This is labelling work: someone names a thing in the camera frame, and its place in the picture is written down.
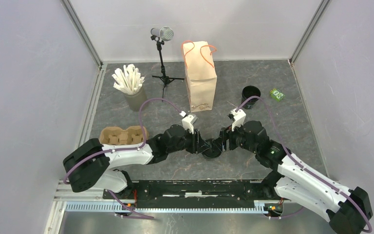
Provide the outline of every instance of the small green package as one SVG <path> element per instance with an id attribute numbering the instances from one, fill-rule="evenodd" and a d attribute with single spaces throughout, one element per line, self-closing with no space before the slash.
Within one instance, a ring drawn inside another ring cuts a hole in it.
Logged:
<path id="1" fill-rule="evenodd" d="M 270 90 L 270 96 L 276 101 L 280 101 L 284 98 L 284 94 L 278 89 Z"/>

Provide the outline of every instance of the paper bag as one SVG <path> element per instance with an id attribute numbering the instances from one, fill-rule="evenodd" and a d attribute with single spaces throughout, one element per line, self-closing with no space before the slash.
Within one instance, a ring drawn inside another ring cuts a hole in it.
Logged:
<path id="1" fill-rule="evenodd" d="M 190 111 L 211 110 L 217 83 L 212 53 L 217 49 L 207 41 L 187 40 L 183 42 L 182 50 Z"/>

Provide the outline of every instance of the black disc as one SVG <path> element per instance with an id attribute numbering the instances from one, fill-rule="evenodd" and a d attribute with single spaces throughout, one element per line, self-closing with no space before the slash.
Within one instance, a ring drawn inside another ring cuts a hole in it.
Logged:
<path id="1" fill-rule="evenodd" d="M 214 139 L 212 138 L 206 140 L 207 144 L 210 145 L 210 148 L 202 152 L 203 156 L 207 159 L 215 159 L 222 154 L 221 149 L 219 149 L 217 145 L 213 144 L 213 140 Z"/>

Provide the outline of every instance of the black mug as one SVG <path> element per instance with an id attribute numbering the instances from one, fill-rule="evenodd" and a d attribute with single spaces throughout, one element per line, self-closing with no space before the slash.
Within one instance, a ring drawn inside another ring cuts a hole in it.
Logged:
<path id="1" fill-rule="evenodd" d="M 244 101 L 246 101 L 251 96 L 260 97 L 260 95 L 261 95 L 260 89 L 258 89 L 256 86 L 252 86 L 252 85 L 246 86 L 245 88 L 243 88 L 243 91 L 242 91 L 242 103 Z M 248 101 L 243 106 L 243 108 L 245 108 L 247 110 L 251 109 L 253 107 L 254 103 L 256 103 L 257 100 L 258 100 L 257 98 L 251 99 L 250 101 Z"/>

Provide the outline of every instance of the microphone stand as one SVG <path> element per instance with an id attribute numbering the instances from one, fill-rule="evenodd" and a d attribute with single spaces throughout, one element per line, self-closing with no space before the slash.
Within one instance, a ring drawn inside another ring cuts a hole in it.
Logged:
<path id="1" fill-rule="evenodd" d="M 162 49 L 161 46 L 164 45 L 164 41 L 163 40 L 160 41 L 160 38 L 156 37 L 154 35 L 151 36 L 151 40 L 154 40 L 154 41 L 157 42 L 156 43 L 157 44 L 157 50 L 158 50 L 158 53 L 160 54 L 160 61 L 161 61 L 161 73 L 163 74 L 162 76 L 152 76 L 152 77 L 159 78 L 164 83 L 164 86 L 163 86 L 163 95 L 162 95 L 162 98 L 164 98 L 166 87 L 171 82 L 173 82 L 174 80 L 176 80 L 176 79 L 183 80 L 184 78 L 173 78 L 173 77 L 169 77 L 169 76 L 166 75 L 166 68 L 164 67 L 163 56 L 161 55 L 161 49 Z"/>

